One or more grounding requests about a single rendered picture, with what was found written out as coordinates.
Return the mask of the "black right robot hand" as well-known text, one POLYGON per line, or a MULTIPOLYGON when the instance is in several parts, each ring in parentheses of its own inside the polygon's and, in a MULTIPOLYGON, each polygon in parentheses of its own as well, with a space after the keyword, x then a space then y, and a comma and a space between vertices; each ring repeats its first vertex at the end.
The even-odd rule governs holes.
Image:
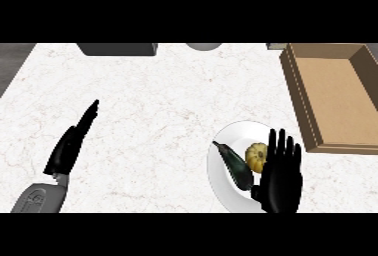
POLYGON ((284 129, 272 129, 260 184, 251 189, 251 198, 267 213, 295 213, 298 210, 303 189, 300 167, 301 146, 284 129))

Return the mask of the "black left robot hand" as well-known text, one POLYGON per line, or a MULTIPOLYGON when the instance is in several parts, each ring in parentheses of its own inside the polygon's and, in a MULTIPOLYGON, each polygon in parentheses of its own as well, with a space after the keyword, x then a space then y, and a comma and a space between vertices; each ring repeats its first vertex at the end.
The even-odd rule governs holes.
POLYGON ((71 173, 84 137, 90 130, 95 118, 98 117, 99 100, 87 108, 75 126, 71 126, 64 133, 52 151, 43 173, 46 175, 71 173))

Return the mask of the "yellow squash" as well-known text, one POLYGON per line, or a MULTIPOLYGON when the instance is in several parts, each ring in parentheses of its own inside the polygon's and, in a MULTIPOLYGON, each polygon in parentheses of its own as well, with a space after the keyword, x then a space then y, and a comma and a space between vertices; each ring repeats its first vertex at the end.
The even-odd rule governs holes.
POLYGON ((250 169, 256 173, 263 172, 263 167, 267 159, 267 145, 264 143, 253 143, 245 151, 245 161, 250 169))

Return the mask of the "white plate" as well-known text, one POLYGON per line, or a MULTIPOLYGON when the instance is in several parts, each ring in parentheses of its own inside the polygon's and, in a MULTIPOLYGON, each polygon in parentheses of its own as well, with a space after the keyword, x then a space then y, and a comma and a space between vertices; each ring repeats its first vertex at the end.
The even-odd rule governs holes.
MULTIPOLYGON (((253 121, 238 121, 229 124, 217 133, 213 142, 226 144, 242 158, 242 153, 254 142, 263 142, 269 147, 272 128, 253 121)), ((260 203, 251 198, 251 189, 242 191, 232 180, 217 147, 210 146, 207 156, 207 174, 216 197, 225 208, 235 213, 261 213, 260 203)), ((254 173, 254 185, 260 184, 261 173, 254 173)))

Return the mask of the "brown cardboard box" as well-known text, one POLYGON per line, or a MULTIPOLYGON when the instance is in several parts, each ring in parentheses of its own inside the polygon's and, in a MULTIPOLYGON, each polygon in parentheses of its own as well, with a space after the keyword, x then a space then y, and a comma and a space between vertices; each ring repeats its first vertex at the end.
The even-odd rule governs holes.
POLYGON ((281 63, 306 151, 378 155, 378 61, 357 43, 291 43, 281 63))

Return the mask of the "dark green zucchini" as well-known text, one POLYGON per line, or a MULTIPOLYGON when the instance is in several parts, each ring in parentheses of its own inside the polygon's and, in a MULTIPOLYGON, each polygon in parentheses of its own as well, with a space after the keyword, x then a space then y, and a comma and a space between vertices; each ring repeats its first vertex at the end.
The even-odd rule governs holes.
POLYGON ((219 142, 213 142, 213 144, 217 147, 236 187, 242 191, 248 191, 254 185, 254 177, 244 159, 226 144, 219 142))

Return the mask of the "dark grey appliance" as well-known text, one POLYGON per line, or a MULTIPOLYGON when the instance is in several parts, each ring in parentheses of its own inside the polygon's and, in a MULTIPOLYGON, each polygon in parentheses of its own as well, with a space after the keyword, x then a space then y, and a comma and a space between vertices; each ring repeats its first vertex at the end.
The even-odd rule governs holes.
POLYGON ((78 43, 87 56, 155 56, 157 43, 78 43))

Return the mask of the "grey round object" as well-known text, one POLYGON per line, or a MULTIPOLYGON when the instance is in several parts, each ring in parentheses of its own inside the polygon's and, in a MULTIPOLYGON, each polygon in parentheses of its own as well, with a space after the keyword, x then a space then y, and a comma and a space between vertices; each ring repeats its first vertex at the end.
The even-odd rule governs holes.
POLYGON ((186 45, 196 51, 211 51, 220 47, 222 43, 186 43, 186 45))

